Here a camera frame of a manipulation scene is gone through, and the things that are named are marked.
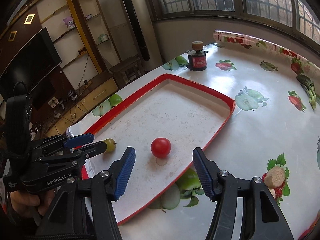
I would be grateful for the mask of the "person's left hand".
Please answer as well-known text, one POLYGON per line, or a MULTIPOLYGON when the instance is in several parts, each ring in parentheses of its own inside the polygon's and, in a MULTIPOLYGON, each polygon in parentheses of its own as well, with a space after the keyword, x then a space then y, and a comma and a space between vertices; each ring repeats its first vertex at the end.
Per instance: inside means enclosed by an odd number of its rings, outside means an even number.
POLYGON ((31 210, 37 207, 40 215, 44 216, 52 200, 55 197, 54 190, 46 192, 44 199, 40 200, 38 195, 32 195, 27 192, 15 191, 10 193, 12 208, 22 217, 31 217, 31 210))

